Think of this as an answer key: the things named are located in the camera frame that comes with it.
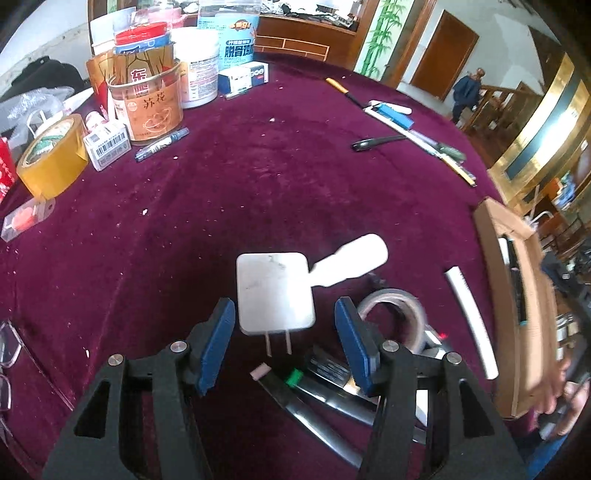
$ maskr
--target blue pen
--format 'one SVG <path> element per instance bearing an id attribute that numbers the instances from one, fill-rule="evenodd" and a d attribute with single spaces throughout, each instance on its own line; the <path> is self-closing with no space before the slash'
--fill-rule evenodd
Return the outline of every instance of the blue pen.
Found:
<path id="1" fill-rule="evenodd" d="M 188 128 L 182 128 L 181 130 L 177 130 L 176 132 L 172 132 L 170 135 L 161 138 L 160 140 L 156 140 L 156 142 L 151 143 L 147 147 L 142 148 L 135 154 L 135 161 L 141 162 L 144 161 L 146 158 L 154 155 L 156 152 L 159 152 L 163 148 L 168 147 L 170 144 L 175 143 L 176 141 L 180 140 L 183 137 L 186 137 L 189 134 Z"/>

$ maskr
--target blue gripper pad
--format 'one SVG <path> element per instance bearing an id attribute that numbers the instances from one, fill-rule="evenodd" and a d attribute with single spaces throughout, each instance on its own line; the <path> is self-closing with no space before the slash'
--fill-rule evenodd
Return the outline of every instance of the blue gripper pad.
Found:
<path id="1" fill-rule="evenodd" d="M 414 122 L 409 117 L 397 112 L 393 108 L 389 107 L 388 105 L 384 105 L 383 103 L 374 107 L 374 110 L 378 111 L 395 124 L 400 125 L 405 130 L 410 130 L 410 128 L 414 125 Z"/>
<path id="2" fill-rule="evenodd" d="M 201 375 L 197 380 L 197 392 L 204 396 L 216 384 L 226 348 L 230 342 L 236 309 L 230 299 L 220 299 L 207 323 L 212 323 L 211 334 L 203 346 L 200 357 Z"/>
<path id="3" fill-rule="evenodd" d="M 374 387 L 371 376 L 379 368 L 379 349 L 349 297 L 335 304 L 335 326 L 353 379 L 369 394 Z"/>

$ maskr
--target human hand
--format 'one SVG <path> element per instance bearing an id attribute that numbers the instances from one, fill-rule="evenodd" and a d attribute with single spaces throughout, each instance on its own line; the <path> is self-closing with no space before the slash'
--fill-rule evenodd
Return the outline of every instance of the human hand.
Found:
<path id="1" fill-rule="evenodd" d="M 570 366 L 570 358 L 564 358 L 558 363 L 558 367 L 548 381 L 542 385 L 543 394 L 538 403 L 534 406 L 536 414 L 551 414 L 556 409 L 556 400 L 564 395 L 569 402 L 570 408 L 564 417 L 558 422 L 551 436 L 564 436 L 570 433 L 574 424 L 583 411 L 583 407 L 589 398 L 589 382 L 585 382 L 583 387 L 575 395 L 578 385 L 566 381 L 566 371 Z"/>

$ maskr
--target yellow packing tape roll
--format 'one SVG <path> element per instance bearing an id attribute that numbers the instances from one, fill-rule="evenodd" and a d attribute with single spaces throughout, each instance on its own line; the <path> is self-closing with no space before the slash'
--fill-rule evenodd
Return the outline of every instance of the yellow packing tape roll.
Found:
<path id="1" fill-rule="evenodd" d="M 80 115 L 70 115 L 36 138 L 23 153 L 17 174 L 33 196 L 57 197 L 88 164 L 82 139 L 86 128 Z"/>

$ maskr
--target metal screw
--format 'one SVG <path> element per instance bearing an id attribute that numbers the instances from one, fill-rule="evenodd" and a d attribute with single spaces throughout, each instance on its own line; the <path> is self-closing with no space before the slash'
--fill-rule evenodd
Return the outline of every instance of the metal screw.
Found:
<path id="1" fill-rule="evenodd" d="M 447 354 L 447 361 L 450 362 L 452 365 L 457 365 L 461 363 L 462 356 L 459 353 L 451 352 Z"/>
<path id="2" fill-rule="evenodd" d="M 399 346 L 394 340 L 386 340 L 382 343 L 382 348 L 387 352 L 396 352 L 398 351 Z"/>
<path id="3" fill-rule="evenodd" d="M 117 365 L 121 365 L 123 363 L 123 355 L 120 353 L 116 353 L 109 357 L 109 365 L 112 367 L 116 367 Z"/>
<path id="4" fill-rule="evenodd" d="M 173 342 L 170 345 L 170 349 L 174 353 L 184 352 L 187 349 L 187 342 L 183 342 L 182 340 L 179 340 L 178 342 Z"/>

